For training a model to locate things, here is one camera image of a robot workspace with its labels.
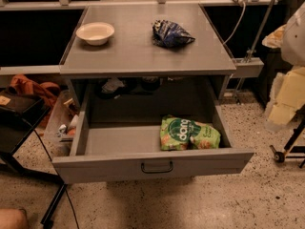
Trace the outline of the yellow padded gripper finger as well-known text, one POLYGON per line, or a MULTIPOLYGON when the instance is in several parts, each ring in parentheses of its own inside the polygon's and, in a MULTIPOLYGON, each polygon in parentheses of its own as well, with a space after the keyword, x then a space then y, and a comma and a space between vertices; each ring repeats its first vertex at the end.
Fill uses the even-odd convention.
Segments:
POLYGON ((265 110, 265 128, 271 132, 280 131, 304 105, 305 67, 294 66, 287 73, 278 73, 265 110))

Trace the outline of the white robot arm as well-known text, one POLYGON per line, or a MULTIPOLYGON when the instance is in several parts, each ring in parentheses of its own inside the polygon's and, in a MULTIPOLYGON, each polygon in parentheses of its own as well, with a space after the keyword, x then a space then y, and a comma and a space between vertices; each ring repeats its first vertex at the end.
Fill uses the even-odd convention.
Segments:
POLYGON ((281 58, 293 66, 287 73, 276 75, 265 110, 266 129, 278 132, 305 105, 305 3, 262 44, 280 48, 281 58))

